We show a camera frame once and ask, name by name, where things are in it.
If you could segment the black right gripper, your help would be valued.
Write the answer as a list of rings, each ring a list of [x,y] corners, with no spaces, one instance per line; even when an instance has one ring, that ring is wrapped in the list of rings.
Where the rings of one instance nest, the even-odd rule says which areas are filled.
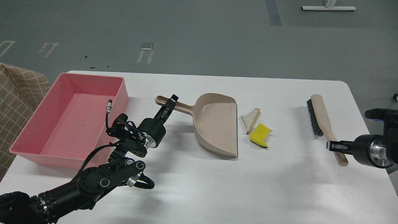
[[[353,141],[328,141],[331,152],[352,153],[354,159],[366,166],[386,169],[393,165],[387,159],[386,145],[380,135],[362,135]]]

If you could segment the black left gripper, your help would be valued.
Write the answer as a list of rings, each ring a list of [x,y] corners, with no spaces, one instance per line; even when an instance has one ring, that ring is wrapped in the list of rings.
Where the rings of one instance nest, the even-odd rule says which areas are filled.
[[[138,130],[144,133],[146,137],[146,148],[156,148],[166,134],[164,123],[167,121],[175,106],[178,97],[172,95],[163,105],[153,119],[146,118],[138,126]]]

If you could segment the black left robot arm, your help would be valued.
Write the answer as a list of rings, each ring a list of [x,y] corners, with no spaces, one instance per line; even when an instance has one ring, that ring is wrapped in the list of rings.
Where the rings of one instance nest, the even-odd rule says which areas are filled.
[[[128,186],[153,189],[155,183],[144,175],[145,163],[126,157],[128,152],[143,158],[149,148],[156,148],[165,136],[167,121],[178,97],[172,95],[151,119],[139,126],[120,114],[111,126],[108,124],[112,100],[106,106],[106,133],[117,142],[94,149],[84,160],[74,178],[55,189],[30,197],[16,191],[1,195],[2,224],[55,224],[59,218],[74,210],[93,209],[116,187]]]

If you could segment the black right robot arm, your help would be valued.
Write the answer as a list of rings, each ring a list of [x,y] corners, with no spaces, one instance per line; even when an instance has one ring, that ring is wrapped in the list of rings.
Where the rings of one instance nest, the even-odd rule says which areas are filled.
[[[365,134],[354,141],[328,141],[329,151],[352,155],[366,166],[386,169],[398,163],[398,115],[397,110],[374,108],[364,113],[367,119],[383,121],[382,135]]]

